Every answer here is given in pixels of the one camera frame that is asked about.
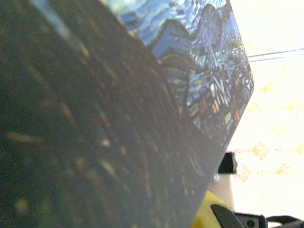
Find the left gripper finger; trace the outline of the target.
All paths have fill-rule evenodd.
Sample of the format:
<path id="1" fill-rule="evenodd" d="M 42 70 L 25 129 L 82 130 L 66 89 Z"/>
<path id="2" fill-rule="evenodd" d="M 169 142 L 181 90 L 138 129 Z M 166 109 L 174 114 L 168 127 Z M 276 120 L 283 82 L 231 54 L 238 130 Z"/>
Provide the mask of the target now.
<path id="1" fill-rule="evenodd" d="M 202 201 L 193 222 L 194 228 L 244 228 L 235 213 L 210 191 Z"/>

